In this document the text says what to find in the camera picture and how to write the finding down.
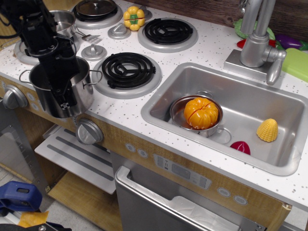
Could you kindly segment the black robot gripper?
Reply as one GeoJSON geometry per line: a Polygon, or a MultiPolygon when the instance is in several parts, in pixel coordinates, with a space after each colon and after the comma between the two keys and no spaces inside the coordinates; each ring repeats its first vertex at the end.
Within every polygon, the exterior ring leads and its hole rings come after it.
{"type": "Polygon", "coordinates": [[[28,52],[39,59],[46,79],[55,93],[62,110],[72,109],[77,100],[70,79],[79,73],[76,52],[71,39],[56,32],[53,14],[41,0],[8,0],[7,20],[28,47],[28,52]]]}

